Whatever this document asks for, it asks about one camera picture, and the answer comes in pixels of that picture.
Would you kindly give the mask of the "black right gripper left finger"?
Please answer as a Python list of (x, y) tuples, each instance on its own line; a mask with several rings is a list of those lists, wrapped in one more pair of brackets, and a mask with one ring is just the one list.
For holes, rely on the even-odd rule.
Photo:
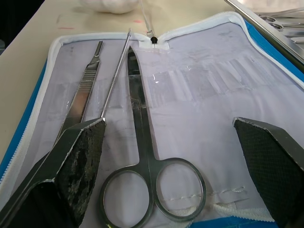
[(0, 212), (3, 228), (77, 228), (98, 173), (104, 118), (66, 129)]

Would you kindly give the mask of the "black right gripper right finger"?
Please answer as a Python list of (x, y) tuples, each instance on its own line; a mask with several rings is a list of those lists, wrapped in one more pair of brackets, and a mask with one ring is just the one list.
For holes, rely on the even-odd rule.
[(233, 120), (251, 179), (280, 228), (304, 226), (304, 150), (284, 129)]

